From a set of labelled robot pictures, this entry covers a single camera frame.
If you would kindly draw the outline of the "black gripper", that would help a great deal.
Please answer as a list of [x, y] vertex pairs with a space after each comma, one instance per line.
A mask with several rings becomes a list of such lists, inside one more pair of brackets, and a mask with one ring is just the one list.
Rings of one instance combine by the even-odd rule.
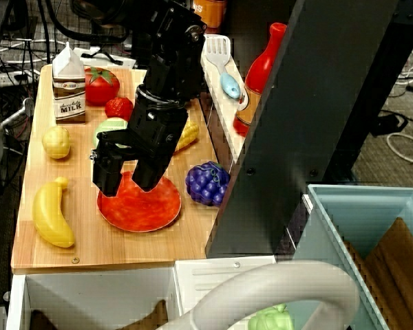
[[143, 191], [154, 189], [172, 158], [187, 122], [185, 101], [164, 99], [136, 88], [135, 104], [128, 125], [117, 131], [97, 134], [91, 153], [93, 183], [106, 197], [115, 197], [125, 161], [136, 160], [132, 181]]

